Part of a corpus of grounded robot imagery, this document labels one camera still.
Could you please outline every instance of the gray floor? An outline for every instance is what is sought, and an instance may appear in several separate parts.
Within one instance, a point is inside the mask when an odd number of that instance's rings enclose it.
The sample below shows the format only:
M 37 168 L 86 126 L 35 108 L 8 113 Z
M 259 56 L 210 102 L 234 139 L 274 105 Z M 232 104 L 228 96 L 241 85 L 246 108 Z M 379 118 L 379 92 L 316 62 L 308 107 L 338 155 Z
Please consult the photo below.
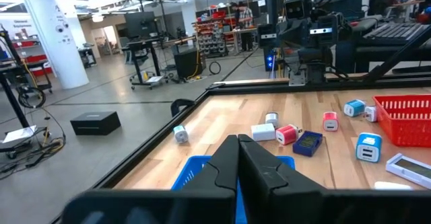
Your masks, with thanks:
M 149 90 L 146 86 L 130 88 L 129 77 L 134 74 L 132 65 L 125 65 L 122 55 L 105 57 L 98 65 L 86 69 L 90 83 L 63 90 L 53 78 L 53 94 L 47 94 L 46 109 L 59 121 L 67 135 L 65 148 L 52 158 L 31 170 L 18 172 L 0 181 L 0 223 L 48 223 L 60 213 L 71 197 L 88 189 L 104 174 L 142 144 L 170 118 L 170 103 L 177 98 L 194 100 L 215 81 L 222 80 L 244 56 L 209 59 L 207 64 L 218 61 L 222 71 L 210 75 L 204 70 L 200 81 L 164 84 Z M 263 53 L 258 50 L 241 64 L 227 80 L 265 78 Z M 173 64 L 170 50 L 158 51 L 161 67 Z M 153 71 L 152 60 L 141 69 Z M 20 127 L 5 94 L 0 90 L 0 132 Z M 117 111 L 122 127 L 105 137 L 76 136 L 70 120 L 91 111 Z M 45 126 L 45 113 L 26 110 L 32 124 Z M 53 136 L 60 136 L 61 129 L 50 120 Z M 7 161 L 0 154 L 0 162 Z

